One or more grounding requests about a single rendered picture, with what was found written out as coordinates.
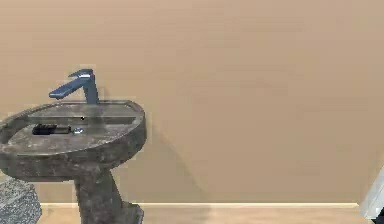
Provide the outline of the blue grey sink faucet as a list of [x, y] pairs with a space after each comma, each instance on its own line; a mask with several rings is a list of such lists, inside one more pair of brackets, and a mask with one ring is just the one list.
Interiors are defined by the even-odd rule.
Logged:
[[95, 74], [92, 69], [80, 69], [70, 74], [70, 77], [74, 77], [74, 80], [51, 91], [49, 97], [57, 100], [64, 99], [66, 96], [82, 88], [87, 104], [99, 103]]

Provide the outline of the black brush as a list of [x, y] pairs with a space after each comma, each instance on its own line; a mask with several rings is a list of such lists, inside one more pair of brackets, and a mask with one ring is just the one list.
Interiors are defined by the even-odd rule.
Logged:
[[69, 134], [70, 126], [59, 126], [54, 124], [38, 124], [32, 129], [33, 135]]

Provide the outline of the dark stone pedestal sink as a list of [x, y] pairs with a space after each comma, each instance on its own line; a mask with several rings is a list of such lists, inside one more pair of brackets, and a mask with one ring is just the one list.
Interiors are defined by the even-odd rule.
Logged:
[[[33, 135], [38, 124], [69, 134]], [[0, 171], [27, 182], [72, 180], [81, 224], [142, 224], [144, 211], [122, 200], [111, 170], [144, 146], [143, 108], [130, 100], [58, 101], [0, 121]]]

